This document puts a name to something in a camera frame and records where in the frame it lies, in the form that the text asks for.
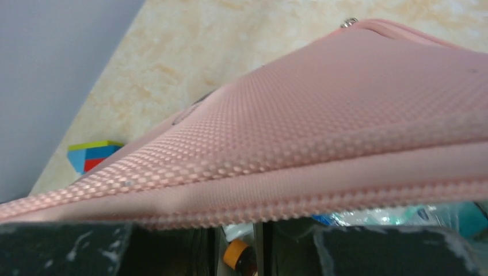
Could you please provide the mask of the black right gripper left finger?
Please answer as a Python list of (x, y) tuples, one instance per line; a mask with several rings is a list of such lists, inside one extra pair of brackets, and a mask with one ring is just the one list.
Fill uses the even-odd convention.
[(1, 225), (2, 275), (214, 275), (210, 229), (135, 223)]

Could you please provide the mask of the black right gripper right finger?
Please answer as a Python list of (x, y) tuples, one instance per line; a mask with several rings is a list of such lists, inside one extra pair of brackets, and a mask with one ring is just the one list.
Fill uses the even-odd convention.
[(327, 226), (310, 218), (256, 223), (259, 275), (481, 275), (482, 260), (435, 226)]

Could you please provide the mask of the pink medicine case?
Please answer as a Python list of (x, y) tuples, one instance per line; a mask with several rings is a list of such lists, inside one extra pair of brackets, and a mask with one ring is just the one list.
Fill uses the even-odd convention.
[(487, 55), (364, 20), (209, 93), (1, 223), (215, 227), (487, 198)]

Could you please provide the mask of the white sachet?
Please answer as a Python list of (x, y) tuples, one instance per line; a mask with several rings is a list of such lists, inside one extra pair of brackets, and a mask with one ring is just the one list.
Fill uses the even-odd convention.
[(410, 205), (335, 213), (315, 214), (312, 218), (325, 225), (427, 225), (457, 229), (457, 209), (449, 205)]

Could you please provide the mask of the brown bottle orange cap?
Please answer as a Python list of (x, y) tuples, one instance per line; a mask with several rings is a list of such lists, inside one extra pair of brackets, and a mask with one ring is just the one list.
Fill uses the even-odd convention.
[(256, 252), (241, 239), (234, 239), (229, 243), (223, 254), (223, 262), (238, 275), (258, 275)]

